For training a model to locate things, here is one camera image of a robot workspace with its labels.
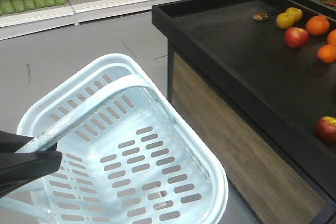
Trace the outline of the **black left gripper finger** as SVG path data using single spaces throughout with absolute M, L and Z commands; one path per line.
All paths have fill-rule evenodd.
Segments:
M 14 153 L 31 141 L 33 137 L 17 135 L 1 131 L 0 133 L 0 150 L 1 153 Z
M 62 160 L 58 151 L 1 153 L 1 197 L 56 172 Z

